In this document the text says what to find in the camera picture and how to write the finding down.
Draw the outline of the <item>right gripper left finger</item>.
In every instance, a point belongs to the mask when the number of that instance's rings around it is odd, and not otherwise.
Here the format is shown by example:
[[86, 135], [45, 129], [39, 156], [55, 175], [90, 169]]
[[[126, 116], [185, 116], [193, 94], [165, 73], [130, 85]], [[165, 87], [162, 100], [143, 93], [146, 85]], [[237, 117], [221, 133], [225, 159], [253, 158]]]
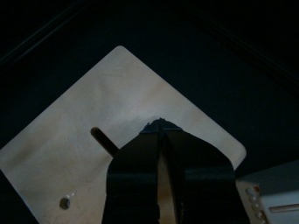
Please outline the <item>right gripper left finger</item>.
[[161, 224], [157, 131], [143, 131], [117, 153], [107, 169], [102, 224]]

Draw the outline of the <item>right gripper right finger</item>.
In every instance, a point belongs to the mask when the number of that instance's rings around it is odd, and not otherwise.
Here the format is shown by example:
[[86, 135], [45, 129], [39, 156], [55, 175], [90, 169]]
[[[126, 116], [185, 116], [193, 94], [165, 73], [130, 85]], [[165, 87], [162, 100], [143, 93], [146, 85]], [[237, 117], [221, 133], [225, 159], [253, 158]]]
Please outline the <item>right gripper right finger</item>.
[[177, 224], [250, 224], [235, 170], [219, 149], [165, 119], [149, 123], [145, 132], [159, 136]]

